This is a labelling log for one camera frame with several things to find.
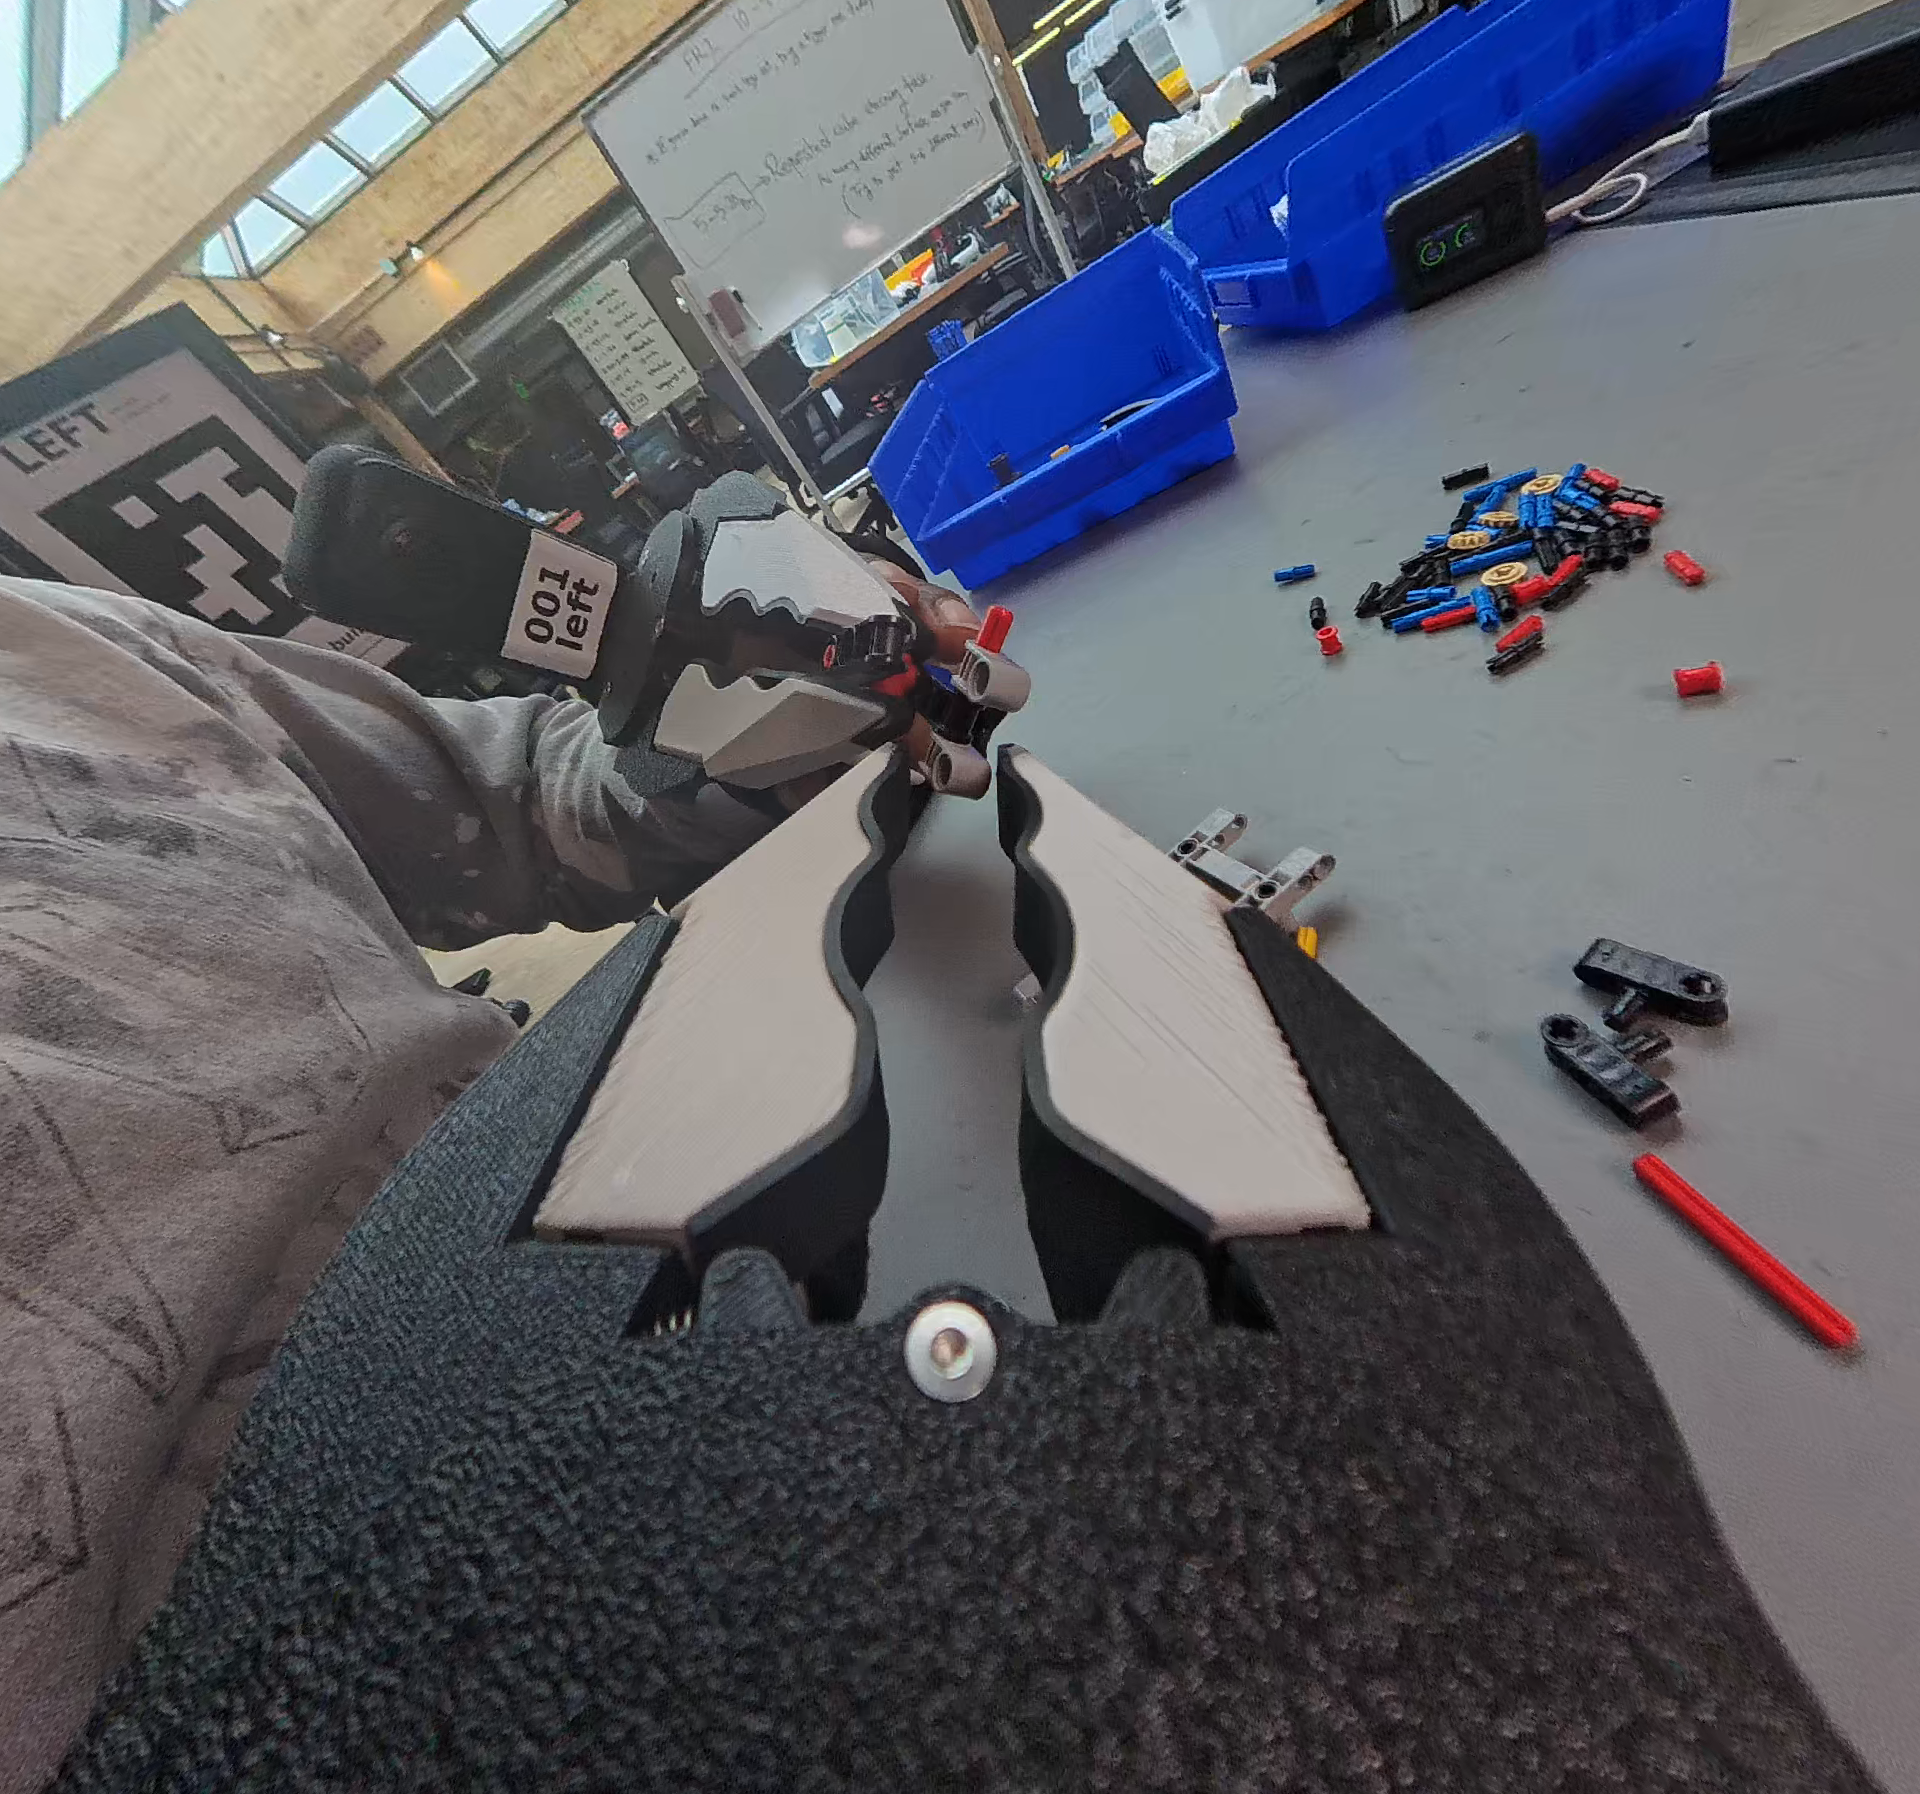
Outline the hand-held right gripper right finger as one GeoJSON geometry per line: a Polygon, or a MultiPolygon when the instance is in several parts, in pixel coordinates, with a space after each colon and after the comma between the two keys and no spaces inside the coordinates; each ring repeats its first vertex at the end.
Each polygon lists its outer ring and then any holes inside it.
{"type": "Polygon", "coordinates": [[[1363,1234],[1363,1183],[1231,920],[1285,967],[1295,928],[1226,908],[1033,750],[999,753],[993,811],[1034,1127],[1203,1242],[1363,1234]]]}

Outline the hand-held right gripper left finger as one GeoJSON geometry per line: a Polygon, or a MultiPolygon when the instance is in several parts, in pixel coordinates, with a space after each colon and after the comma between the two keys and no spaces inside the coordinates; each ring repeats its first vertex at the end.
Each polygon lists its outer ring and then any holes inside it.
{"type": "Polygon", "coordinates": [[[836,1263],[886,1197],[864,982],[893,942],[913,805],[868,750],[672,918],[535,1211],[544,1242],[836,1263]]]}

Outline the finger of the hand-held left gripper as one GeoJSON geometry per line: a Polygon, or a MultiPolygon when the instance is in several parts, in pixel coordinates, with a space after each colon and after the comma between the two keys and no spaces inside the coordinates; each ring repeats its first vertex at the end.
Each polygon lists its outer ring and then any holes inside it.
{"type": "Polygon", "coordinates": [[[692,661],[658,706],[658,785],[835,784],[893,746],[914,713],[905,697],[843,692],[825,678],[720,678],[692,661]]]}
{"type": "Polygon", "coordinates": [[[804,517],[698,524],[698,669],[901,669],[914,621],[901,594],[804,517]]]}

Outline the small grey black toy assembly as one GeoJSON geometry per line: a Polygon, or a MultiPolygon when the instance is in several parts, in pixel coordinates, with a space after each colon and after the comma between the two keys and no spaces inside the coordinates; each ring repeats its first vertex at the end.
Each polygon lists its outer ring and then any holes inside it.
{"type": "Polygon", "coordinates": [[[933,795],[980,799],[993,780],[989,741],[1033,698],[1033,678],[1002,654],[1007,630],[1012,613],[989,609],[957,661],[933,661],[933,635],[896,609],[835,630],[819,669],[830,692],[878,706],[933,795]]]}

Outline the person's left forearm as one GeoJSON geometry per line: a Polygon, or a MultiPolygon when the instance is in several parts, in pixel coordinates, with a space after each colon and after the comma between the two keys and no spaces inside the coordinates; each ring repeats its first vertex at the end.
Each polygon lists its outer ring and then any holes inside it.
{"type": "Polygon", "coordinates": [[[6,793],[204,888],[311,870],[422,948],[676,908],[788,811],[645,799],[590,706],[422,698],[295,640],[6,575],[6,793]]]}

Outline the grey desk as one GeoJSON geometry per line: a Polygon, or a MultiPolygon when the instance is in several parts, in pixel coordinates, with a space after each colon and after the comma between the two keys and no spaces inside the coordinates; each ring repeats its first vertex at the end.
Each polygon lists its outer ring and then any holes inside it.
{"type": "Polygon", "coordinates": [[[1333,852],[1322,964],[1519,1153],[1637,1335],[1784,1643],[1916,1792],[1916,200],[1597,224],[1443,307],[1231,335],[1232,462],[993,586],[1012,741],[1116,821],[1333,852]],[[1353,621],[1443,476],[1597,465],[1659,555],[1487,680],[1353,621]],[[1314,563],[1317,582],[1277,586],[1314,563]],[[1322,659],[1327,600],[1345,654],[1322,659]],[[1723,661],[1717,698],[1673,674],[1723,661]],[[1645,1188],[1543,1011],[1626,941],[1732,984],[1659,1149],[1860,1327],[1808,1343],[1645,1188]]]}

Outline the black desk strip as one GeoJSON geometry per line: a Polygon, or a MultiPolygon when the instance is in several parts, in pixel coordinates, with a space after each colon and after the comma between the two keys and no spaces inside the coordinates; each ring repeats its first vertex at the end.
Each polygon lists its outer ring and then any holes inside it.
{"type": "Polygon", "coordinates": [[[1857,200],[1904,200],[1920,190],[1920,120],[1833,136],[1813,149],[1774,153],[1711,177],[1703,149],[1673,149],[1637,166],[1594,166],[1548,194],[1548,209],[1568,202],[1589,185],[1645,172],[1648,194],[1626,224],[1761,217],[1784,209],[1823,209],[1857,200]]]}

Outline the small whiteboard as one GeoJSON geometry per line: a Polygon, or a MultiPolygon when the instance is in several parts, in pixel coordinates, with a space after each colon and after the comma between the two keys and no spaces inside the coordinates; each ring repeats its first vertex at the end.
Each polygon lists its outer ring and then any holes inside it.
{"type": "Polygon", "coordinates": [[[651,425],[698,385],[698,367],[642,291],[632,261],[607,261],[557,301],[553,321],[593,367],[628,425],[651,425]]]}

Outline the small blue storage bin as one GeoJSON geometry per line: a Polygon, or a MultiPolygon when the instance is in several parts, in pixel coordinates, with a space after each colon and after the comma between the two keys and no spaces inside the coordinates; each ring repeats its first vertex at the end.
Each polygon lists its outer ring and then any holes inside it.
{"type": "Polygon", "coordinates": [[[868,481],[913,554],[965,588],[1232,462],[1232,377],[1199,256],[1141,230],[913,385],[868,481]],[[1161,408],[1101,435],[1126,404],[1161,408]]]}

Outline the black toy liftarm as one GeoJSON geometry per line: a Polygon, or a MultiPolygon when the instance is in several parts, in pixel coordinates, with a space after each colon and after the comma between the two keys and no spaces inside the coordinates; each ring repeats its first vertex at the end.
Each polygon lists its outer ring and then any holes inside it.
{"type": "Polygon", "coordinates": [[[1548,1061],[1615,1121],[1645,1132],[1680,1114],[1675,1090],[1568,1011],[1537,1022],[1548,1061]]]}
{"type": "Polygon", "coordinates": [[[1633,1029],[1645,1015],[1675,1015],[1685,1027],[1725,1027],[1725,982],[1717,971],[1615,942],[1594,941],[1576,958],[1576,982],[1606,997],[1604,1027],[1633,1029]]]}

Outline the large whiteboard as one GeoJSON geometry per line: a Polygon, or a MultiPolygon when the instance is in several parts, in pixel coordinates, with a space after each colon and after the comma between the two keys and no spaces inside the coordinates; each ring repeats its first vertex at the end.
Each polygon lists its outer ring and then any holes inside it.
{"type": "Polygon", "coordinates": [[[1012,177],[1072,267],[1012,93],[950,0],[720,0],[586,128],[720,354],[753,360],[1012,177]]]}

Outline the person's grey hoodie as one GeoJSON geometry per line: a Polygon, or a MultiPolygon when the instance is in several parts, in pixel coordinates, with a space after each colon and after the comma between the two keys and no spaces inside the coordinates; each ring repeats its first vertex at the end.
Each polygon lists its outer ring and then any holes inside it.
{"type": "Polygon", "coordinates": [[[508,1044],[264,750],[6,706],[6,1784],[179,1555],[171,1459],[284,1258],[508,1044]]]}

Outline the red toy axle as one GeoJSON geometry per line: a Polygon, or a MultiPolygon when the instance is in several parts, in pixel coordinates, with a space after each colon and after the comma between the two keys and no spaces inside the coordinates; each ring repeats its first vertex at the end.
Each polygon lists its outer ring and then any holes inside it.
{"type": "Polygon", "coordinates": [[[1717,1263],[1725,1263],[1764,1303],[1774,1303],[1818,1350],[1860,1350],[1860,1327],[1823,1303],[1797,1272],[1787,1272],[1752,1234],[1689,1188],[1662,1153],[1633,1153],[1633,1183],[1685,1224],[1717,1263]]]}

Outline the pile of small toy pins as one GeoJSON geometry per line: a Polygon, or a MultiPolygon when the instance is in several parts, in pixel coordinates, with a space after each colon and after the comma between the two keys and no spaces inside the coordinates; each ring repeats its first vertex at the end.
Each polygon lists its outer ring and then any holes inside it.
{"type": "Polygon", "coordinates": [[[1543,661],[1548,621],[1651,555],[1668,524],[1668,491],[1580,462],[1492,471],[1445,499],[1445,524],[1359,594],[1353,621],[1389,640],[1474,635],[1487,680],[1543,661]]]}

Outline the crumpled white plastic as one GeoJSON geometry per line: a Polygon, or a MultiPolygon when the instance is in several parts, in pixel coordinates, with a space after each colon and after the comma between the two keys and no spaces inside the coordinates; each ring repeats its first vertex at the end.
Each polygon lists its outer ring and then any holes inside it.
{"type": "Polygon", "coordinates": [[[1203,93],[1188,113],[1153,120],[1141,128],[1141,172],[1148,182],[1163,182],[1199,163],[1207,149],[1226,141],[1243,120],[1277,113],[1281,87],[1267,72],[1231,71],[1210,93],[1203,93]]]}

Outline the black device with green display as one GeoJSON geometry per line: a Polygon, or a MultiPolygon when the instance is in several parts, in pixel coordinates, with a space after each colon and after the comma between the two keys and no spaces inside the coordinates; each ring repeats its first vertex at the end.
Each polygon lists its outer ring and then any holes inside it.
{"type": "Polygon", "coordinates": [[[1420,182],[1381,213],[1381,239],[1405,312],[1537,256],[1548,249],[1537,139],[1519,128],[1420,182]]]}

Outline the large blue storage bin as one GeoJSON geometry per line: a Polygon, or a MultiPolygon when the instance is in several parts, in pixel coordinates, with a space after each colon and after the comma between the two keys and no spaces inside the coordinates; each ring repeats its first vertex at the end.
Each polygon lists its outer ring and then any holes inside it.
{"type": "Polygon", "coordinates": [[[1725,56],[1732,0],[1481,0],[1445,10],[1366,71],[1172,200],[1231,328],[1331,331],[1396,301],[1381,213],[1519,128],[1543,194],[1694,113],[1725,56]],[[1290,194],[1281,254],[1267,209],[1290,194]]]}

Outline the black power adapter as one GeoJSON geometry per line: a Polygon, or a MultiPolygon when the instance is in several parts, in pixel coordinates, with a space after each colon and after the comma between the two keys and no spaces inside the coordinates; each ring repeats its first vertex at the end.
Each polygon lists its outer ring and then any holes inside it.
{"type": "Polygon", "coordinates": [[[1761,71],[1710,115],[1710,172],[1732,177],[1920,113],[1920,34],[1761,71]]]}

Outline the grey toy frame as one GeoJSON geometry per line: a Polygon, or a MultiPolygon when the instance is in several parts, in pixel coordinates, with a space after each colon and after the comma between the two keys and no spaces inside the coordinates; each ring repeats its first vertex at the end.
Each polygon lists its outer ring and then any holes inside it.
{"type": "Polygon", "coordinates": [[[1210,811],[1163,854],[1203,881],[1226,908],[1253,908],[1281,928],[1300,927],[1300,908],[1333,874],[1333,854],[1322,846],[1295,846],[1281,865],[1248,865],[1232,846],[1248,835],[1248,814],[1231,805],[1210,811]]]}

